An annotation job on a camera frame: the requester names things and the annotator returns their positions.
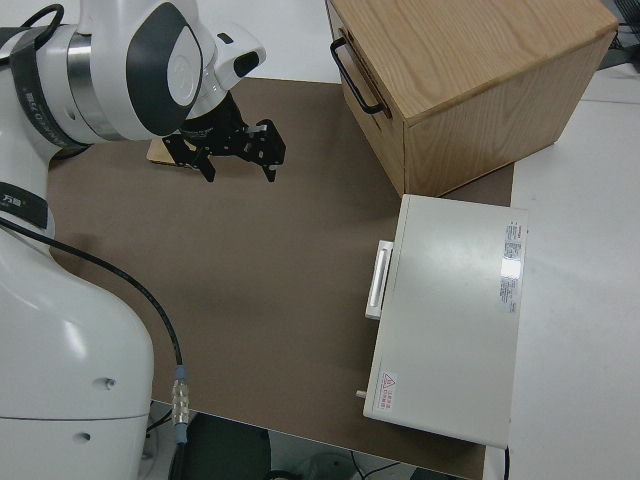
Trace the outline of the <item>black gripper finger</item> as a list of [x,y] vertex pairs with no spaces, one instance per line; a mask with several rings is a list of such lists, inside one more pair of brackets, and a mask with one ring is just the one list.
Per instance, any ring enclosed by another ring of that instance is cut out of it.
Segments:
[[269,182],[276,180],[277,169],[284,163],[286,145],[274,122],[264,119],[247,126],[241,133],[241,153],[244,160],[259,165]]
[[214,181],[216,170],[209,160],[209,151],[205,147],[191,148],[180,134],[163,137],[162,143],[177,166],[190,167],[199,171],[207,182]]

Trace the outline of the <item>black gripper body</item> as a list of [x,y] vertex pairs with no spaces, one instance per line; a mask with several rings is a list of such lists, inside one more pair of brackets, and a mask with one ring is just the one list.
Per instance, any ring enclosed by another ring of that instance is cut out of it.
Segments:
[[190,152],[186,143],[196,148],[210,148],[215,156],[247,154],[244,131],[247,124],[232,97],[225,97],[208,113],[186,120],[178,129],[180,139],[172,140],[172,155]]

